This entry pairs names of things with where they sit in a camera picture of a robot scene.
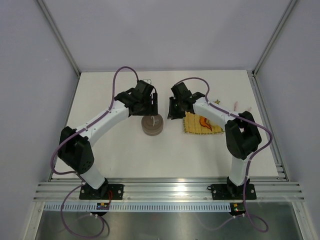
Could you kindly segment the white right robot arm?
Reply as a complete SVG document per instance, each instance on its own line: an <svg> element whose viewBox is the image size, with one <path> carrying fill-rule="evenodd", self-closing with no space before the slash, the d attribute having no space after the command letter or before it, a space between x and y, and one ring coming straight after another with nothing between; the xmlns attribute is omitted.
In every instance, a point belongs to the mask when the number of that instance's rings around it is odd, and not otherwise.
<svg viewBox="0 0 320 240"><path fill-rule="evenodd" d="M196 92L185 98L169 98L168 119L182 119L186 113L207 118L221 127L225 134L226 147L232 155L231 170L226 180L226 191L232 198L239 198L249 183L249 155L254 153L262 138L250 112L230 112L210 103L204 94Z"/></svg>

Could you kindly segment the round metal lunch box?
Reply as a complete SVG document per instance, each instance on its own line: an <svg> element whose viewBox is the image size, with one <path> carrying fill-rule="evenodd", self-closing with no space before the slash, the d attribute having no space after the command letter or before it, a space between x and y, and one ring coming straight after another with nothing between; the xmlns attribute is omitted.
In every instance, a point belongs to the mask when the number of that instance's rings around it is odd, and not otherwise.
<svg viewBox="0 0 320 240"><path fill-rule="evenodd" d="M148 135L148 136L157 136L163 131L163 127L157 127L157 128L147 128L147 127L142 127L143 132Z"/></svg>

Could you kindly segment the metal tongs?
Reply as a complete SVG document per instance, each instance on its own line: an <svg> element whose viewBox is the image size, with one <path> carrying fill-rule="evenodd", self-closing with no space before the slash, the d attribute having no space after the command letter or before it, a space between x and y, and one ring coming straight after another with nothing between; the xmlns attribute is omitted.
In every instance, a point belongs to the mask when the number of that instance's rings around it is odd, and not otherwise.
<svg viewBox="0 0 320 240"><path fill-rule="evenodd" d="M250 112L252 110L252 107L249 106L249 105L245 105L245 104L242 104L242 103L239 103L238 101L236 101L233 105L233 111L234 112L239 112L239 113L242 113L244 111L248 111Z"/></svg>

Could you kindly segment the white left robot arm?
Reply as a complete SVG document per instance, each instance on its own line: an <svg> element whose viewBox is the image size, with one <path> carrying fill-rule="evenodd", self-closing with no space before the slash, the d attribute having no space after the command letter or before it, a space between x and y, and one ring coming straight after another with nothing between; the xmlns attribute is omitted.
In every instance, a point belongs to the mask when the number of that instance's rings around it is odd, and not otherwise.
<svg viewBox="0 0 320 240"><path fill-rule="evenodd" d="M156 116L158 93L137 93L132 88L114 97L110 106L92 120L61 131L57 157L72 168L85 185L89 199L103 199L110 194L109 182L96 165L92 147L111 128L131 116Z"/></svg>

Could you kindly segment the round brown lunch box lid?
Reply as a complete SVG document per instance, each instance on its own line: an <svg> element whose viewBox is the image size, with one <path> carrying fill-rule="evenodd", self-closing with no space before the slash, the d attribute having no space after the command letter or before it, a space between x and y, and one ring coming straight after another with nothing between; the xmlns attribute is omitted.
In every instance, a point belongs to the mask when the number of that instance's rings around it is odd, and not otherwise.
<svg viewBox="0 0 320 240"><path fill-rule="evenodd" d="M151 129L151 128L159 128L160 126L164 127L163 117L158 114L155 116L143 116L141 119L141 127L143 126Z"/></svg>

